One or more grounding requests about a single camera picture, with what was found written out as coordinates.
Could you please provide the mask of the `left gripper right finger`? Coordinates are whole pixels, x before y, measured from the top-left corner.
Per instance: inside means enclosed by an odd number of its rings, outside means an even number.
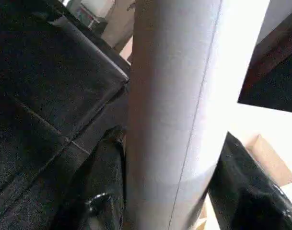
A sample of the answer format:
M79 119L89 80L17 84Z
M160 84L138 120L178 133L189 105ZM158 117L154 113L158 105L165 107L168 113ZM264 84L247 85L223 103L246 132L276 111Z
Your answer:
M227 133L208 193L222 230L292 230L292 203Z

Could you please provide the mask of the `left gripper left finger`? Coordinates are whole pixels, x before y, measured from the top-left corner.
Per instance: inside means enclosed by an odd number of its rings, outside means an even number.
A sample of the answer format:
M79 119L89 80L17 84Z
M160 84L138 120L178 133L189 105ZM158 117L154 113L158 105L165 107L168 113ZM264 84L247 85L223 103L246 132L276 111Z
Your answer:
M78 169L64 205L66 230L120 230L123 222L125 130L105 132Z

